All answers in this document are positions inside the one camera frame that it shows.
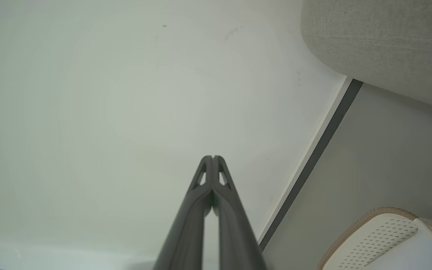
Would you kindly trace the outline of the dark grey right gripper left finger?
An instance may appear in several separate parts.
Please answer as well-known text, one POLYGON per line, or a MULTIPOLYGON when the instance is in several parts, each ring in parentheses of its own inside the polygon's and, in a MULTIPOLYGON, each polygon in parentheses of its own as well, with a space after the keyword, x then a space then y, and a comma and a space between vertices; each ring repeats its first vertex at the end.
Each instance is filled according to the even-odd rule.
POLYGON ((211 156, 197 167, 154 270, 201 270, 203 268, 204 220, 212 207, 211 156))

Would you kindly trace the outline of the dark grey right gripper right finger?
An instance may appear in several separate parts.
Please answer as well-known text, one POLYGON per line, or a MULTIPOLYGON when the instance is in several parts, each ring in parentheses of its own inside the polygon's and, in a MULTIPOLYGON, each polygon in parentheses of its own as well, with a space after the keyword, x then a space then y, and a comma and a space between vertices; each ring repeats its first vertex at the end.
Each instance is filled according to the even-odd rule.
POLYGON ((262 252, 224 158, 214 156, 212 169, 214 210, 219 222, 219 268, 266 270, 262 252))

